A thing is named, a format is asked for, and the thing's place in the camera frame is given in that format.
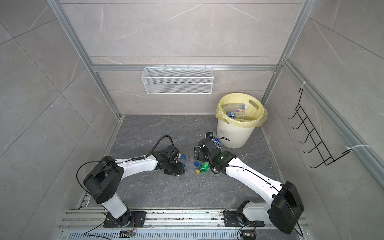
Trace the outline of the clear bottle blue label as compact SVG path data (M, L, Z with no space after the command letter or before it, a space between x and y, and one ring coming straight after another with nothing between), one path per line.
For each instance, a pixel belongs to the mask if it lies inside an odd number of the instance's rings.
M209 137L215 146L221 150L221 142L218 138L215 138L215 133L214 132L207 132L207 137Z

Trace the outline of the pocari bottle white cap front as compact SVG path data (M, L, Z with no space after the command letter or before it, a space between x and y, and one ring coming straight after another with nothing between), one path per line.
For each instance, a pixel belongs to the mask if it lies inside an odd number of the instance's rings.
M187 168L186 159L187 157L185 155L181 155L179 158L179 162L182 163L184 171L186 171L186 168Z

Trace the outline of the green sprite bottle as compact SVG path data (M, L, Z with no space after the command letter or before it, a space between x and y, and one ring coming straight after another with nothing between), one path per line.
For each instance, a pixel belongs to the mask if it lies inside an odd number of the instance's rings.
M195 167L195 172L197 175L203 172L208 172L210 170L210 166L208 162L202 162L200 163L199 167Z

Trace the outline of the pocari sweat bottle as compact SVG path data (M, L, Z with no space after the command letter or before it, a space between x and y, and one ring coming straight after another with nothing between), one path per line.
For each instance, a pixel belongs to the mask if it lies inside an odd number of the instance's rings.
M244 112L227 112L227 116L232 119L245 119Z

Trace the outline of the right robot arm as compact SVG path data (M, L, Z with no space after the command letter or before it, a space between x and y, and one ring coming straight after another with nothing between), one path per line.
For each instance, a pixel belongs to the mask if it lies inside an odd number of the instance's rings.
M264 207L244 201L234 218L241 226L259 222L270 223L288 235L295 227L300 226L299 219L305 207L294 184L289 181L281 183L262 175L235 154L222 151L210 137L200 140L195 152L198 154L198 160L208 162L214 174L223 173L240 181L266 201Z

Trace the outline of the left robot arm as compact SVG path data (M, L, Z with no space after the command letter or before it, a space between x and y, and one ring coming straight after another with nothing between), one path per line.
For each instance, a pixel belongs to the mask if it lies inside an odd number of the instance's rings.
M132 175L163 170L165 175L179 176L186 173L185 166L179 162L181 154L176 147L168 146L161 151L151 151L142 157L131 159L102 158L84 178L83 186L95 202L107 211L105 227L128 227L134 217L117 194L121 180Z

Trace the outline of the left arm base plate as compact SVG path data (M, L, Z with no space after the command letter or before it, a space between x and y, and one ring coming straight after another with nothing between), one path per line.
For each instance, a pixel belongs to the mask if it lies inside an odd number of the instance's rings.
M104 228L142 228L145 223L147 212L130 211L115 219L111 213L108 213L103 224Z

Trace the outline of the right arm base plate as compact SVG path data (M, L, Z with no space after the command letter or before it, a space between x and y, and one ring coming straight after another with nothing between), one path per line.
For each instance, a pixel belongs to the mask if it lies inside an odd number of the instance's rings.
M240 210L230 211L223 210L224 223L225 227L245 227L256 226L256 227L264 227L265 223L263 221L250 221L248 220Z

